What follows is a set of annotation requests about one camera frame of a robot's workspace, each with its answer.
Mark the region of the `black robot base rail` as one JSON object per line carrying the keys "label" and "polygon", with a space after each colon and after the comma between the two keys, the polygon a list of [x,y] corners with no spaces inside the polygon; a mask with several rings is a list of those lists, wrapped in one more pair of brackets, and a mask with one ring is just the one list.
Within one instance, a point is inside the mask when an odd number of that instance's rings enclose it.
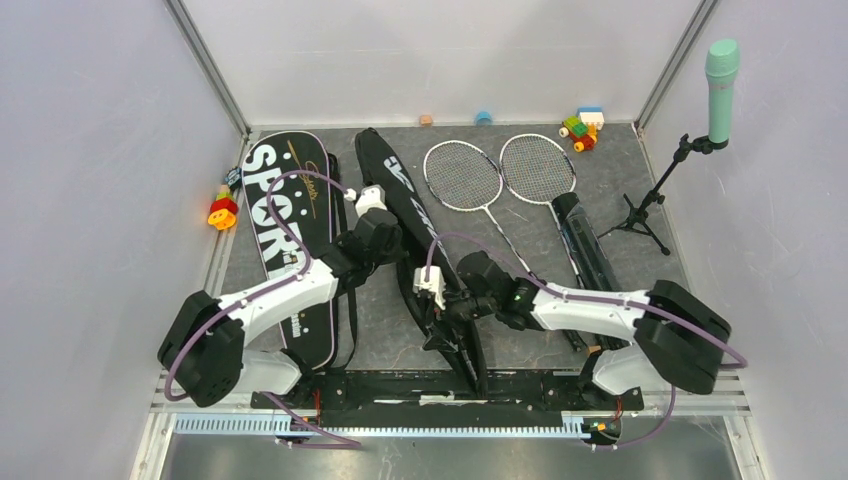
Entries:
{"label": "black robot base rail", "polygon": [[556,427],[564,412],[640,412],[640,388],[613,396],[574,371],[490,370],[477,392],[450,370],[318,374],[283,396],[323,427]]}

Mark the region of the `black crossway racket bag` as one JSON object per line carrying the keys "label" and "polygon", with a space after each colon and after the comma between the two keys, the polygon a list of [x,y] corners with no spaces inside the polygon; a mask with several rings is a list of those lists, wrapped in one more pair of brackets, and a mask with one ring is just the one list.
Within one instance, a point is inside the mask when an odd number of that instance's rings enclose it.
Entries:
{"label": "black crossway racket bag", "polygon": [[402,299],[425,337],[422,348],[439,352],[475,397],[487,396],[486,360],[476,325],[448,315],[431,293],[414,289],[425,273],[431,280],[442,279],[448,293],[458,293],[461,282],[443,245],[434,242],[438,231],[410,173],[373,127],[357,133],[354,146],[364,184],[382,188],[384,203],[402,228],[405,257],[396,263],[396,277]]}

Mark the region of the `black white shaft racket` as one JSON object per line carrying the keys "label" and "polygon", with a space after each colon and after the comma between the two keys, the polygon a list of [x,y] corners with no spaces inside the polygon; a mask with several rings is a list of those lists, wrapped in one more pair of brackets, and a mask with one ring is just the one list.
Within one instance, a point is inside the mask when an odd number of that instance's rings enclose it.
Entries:
{"label": "black white shaft racket", "polygon": [[520,134],[502,146],[499,164],[510,192],[524,202],[547,206],[561,233],[553,201],[573,192],[576,185],[574,167],[563,148],[544,135]]}

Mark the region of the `red yellow toy blocks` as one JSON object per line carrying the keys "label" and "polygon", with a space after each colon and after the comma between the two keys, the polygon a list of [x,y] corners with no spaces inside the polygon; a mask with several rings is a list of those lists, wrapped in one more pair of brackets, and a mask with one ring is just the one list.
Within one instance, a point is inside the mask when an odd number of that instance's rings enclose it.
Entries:
{"label": "red yellow toy blocks", "polygon": [[219,231],[233,227],[237,222],[238,204],[227,185],[222,185],[209,208],[207,223]]}

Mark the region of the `black shuttlecock tube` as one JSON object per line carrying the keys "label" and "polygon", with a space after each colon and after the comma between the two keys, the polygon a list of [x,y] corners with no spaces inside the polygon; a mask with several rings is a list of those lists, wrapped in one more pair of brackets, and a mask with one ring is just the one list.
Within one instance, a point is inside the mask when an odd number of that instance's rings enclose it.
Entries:
{"label": "black shuttlecock tube", "polygon": [[574,192],[564,193],[551,203],[575,275],[581,289],[619,291],[620,282],[604,253],[588,215]]}

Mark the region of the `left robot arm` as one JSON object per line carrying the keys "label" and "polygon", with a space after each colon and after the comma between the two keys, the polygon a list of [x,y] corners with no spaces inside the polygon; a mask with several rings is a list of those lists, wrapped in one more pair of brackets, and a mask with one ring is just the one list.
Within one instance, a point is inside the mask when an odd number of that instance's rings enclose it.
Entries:
{"label": "left robot arm", "polygon": [[306,405],[314,381],[296,357],[284,351],[246,354],[246,346],[283,320],[354,291],[379,266],[398,262],[402,236],[395,215],[371,208],[299,273],[220,298],[204,290],[190,294],[157,353],[167,372],[166,399],[189,398],[204,408],[248,385],[276,393],[290,407]]}

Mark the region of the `white frame racket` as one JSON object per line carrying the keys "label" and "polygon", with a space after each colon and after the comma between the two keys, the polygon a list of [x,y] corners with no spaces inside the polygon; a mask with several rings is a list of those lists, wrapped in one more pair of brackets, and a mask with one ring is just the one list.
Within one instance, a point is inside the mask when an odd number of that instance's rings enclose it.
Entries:
{"label": "white frame racket", "polygon": [[471,143],[448,140],[428,150],[423,161],[423,175],[432,195],[447,208],[458,212],[484,212],[523,269],[532,272],[490,210],[507,187],[499,161],[494,162]]}

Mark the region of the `black sport racket bag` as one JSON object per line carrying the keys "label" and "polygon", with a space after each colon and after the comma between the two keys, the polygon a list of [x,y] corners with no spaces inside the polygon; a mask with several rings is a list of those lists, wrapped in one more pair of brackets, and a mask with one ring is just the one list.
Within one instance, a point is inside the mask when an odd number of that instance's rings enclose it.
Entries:
{"label": "black sport racket bag", "polygon": [[[287,278],[302,268],[306,256],[339,233],[342,197],[334,187],[310,175],[291,175],[308,170],[341,180],[337,158],[324,143],[307,131],[272,133],[247,153],[242,166],[242,188],[263,270],[268,279]],[[358,333],[356,296],[333,299],[282,319],[251,342],[264,351],[285,349],[315,371],[347,367],[353,355],[340,360],[340,322],[350,321]]]}

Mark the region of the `blue cylinder block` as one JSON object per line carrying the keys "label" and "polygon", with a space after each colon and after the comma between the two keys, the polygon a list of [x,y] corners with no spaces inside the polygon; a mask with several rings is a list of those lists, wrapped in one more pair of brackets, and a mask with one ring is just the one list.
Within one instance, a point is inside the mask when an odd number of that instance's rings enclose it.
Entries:
{"label": "blue cylinder block", "polygon": [[480,111],[474,117],[475,126],[488,126],[493,124],[493,118],[487,111]]}

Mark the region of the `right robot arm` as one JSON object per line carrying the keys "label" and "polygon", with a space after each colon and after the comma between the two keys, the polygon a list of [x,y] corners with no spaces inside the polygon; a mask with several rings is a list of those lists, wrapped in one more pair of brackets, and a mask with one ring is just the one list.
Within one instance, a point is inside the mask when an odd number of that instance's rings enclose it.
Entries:
{"label": "right robot arm", "polygon": [[587,361],[577,392],[591,408],[658,383],[710,395],[730,352],[730,324],[673,281],[630,292],[574,290],[512,277],[483,251],[464,257],[459,275],[468,288],[464,294],[449,294],[436,265],[417,270],[413,287],[430,294],[451,319],[494,316],[513,330],[573,330],[625,341]]}

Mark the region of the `green microphone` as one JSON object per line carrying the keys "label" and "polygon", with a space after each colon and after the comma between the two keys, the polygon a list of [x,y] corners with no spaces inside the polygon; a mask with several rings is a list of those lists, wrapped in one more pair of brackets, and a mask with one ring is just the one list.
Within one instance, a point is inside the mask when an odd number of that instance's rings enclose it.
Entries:
{"label": "green microphone", "polygon": [[734,82],[740,62],[739,46],[734,39],[718,40],[708,49],[704,67],[708,85],[708,138],[714,144],[729,142]]}

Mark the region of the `black microphone tripod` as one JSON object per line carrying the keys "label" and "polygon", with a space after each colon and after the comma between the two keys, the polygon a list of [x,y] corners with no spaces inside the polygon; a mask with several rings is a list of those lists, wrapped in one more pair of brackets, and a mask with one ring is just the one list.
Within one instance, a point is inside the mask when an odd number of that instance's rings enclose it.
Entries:
{"label": "black microphone tripod", "polygon": [[623,194],[623,198],[628,205],[628,215],[622,222],[603,232],[602,236],[606,236],[618,230],[648,236],[656,243],[663,255],[669,256],[671,254],[671,250],[663,244],[647,223],[647,219],[649,217],[648,208],[653,204],[662,205],[664,203],[665,196],[660,192],[662,186],[671,176],[675,168],[679,164],[683,163],[690,153],[697,152],[703,155],[709,155],[713,151],[726,148],[728,144],[728,140],[715,142],[711,140],[709,136],[698,137],[690,141],[689,135],[684,134],[679,140],[678,148],[673,154],[671,164],[656,182],[654,187],[645,194],[639,206],[635,206],[628,195]]}

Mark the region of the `green blue blocks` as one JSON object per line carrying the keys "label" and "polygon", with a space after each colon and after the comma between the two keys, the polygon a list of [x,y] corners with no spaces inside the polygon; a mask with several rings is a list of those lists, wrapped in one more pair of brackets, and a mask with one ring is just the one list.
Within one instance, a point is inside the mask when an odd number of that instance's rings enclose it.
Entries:
{"label": "green blue blocks", "polygon": [[563,120],[558,130],[560,137],[570,139],[576,152],[591,151],[598,141],[605,118],[600,107],[579,107],[576,113]]}

